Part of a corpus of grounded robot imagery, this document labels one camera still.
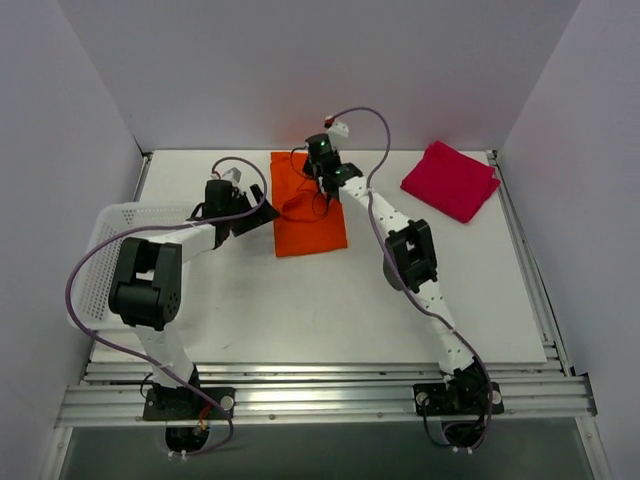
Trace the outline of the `orange t-shirt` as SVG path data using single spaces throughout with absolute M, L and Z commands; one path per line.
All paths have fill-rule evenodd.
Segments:
M 271 154 L 271 204 L 277 257 L 320 254 L 348 246 L 343 208 L 302 176 L 304 153 Z

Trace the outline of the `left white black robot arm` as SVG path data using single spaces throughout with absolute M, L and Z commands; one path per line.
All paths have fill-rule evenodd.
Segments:
M 158 401 L 179 419 L 194 417 L 202 405 L 199 376 L 173 324 L 182 301 L 184 265 L 279 217 L 259 185 L 247 190 L 233 179 L 206 183 L 197 204 L 178 230 L 123 240 L 108 296 L 112 313 L 133 328 L 152 368 Z

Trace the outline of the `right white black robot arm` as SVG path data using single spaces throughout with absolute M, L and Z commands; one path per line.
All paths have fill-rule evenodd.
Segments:
M 429 224 L 398 211 L 352 163 L 344 163 L 327 133 L 305 140 L 310 175 L 331 199 L 348 196 L 366 209 L 383 253 L 383 272 L 389 284 L 405 294 L 427 321 L 439 370 L 447 385 L 444 400 L 455 412 L 469 411 L 480 392 L 492 395 L 484 362 L 456 328 L 438 283 L 437 257 Z

